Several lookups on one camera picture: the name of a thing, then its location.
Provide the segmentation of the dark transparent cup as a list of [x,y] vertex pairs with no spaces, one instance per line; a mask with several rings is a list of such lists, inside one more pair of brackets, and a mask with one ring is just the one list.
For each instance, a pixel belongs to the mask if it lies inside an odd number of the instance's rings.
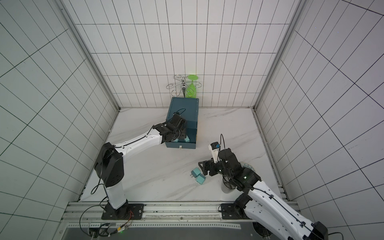
[[229,194],[231,193],[232,191],[234,191],[236,189],[236,187],[234,187],[233,185],[231,185],[229,183],[229,181],[226,179],[226,177],[223,176],[222,178],[222,184],[221,184],[221,189],[222,189],[222,192],[225,193],[225,194]]

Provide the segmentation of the teal yellow drawer cabinet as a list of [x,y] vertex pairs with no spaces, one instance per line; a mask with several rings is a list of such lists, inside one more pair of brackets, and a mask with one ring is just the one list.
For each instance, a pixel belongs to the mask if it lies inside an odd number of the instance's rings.
[[177,128],[167,148],[196,149],[199,115],[199,99],[172,97],[167,122]]

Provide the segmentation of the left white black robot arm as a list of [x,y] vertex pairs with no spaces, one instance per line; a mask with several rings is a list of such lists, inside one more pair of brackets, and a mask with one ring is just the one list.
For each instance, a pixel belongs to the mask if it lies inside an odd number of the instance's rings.
[[102,220],[140,220],[144,204],[130,204],[124,192],[122,180],[128,160],[151,147],[187,137],[187,120],[175,113],[170,120],[153,125],[150,130],[136,138],[113,145],[105,143],[97,157],[95,171],[103,183],[108,202]]

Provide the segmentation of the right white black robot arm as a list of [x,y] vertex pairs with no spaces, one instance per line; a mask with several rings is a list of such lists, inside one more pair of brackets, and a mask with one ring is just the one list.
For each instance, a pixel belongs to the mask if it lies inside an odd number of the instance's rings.
[[237,217],[253,220],[281,240],[329,238],[325,225],[313,223],[290,207],[255,171],[242,166],[231,149],[223,149],[215,142],[209,150],[212,158],[199,162],[201,172],[205,176],[220,174],[225,183],[241,192],[234,201]]

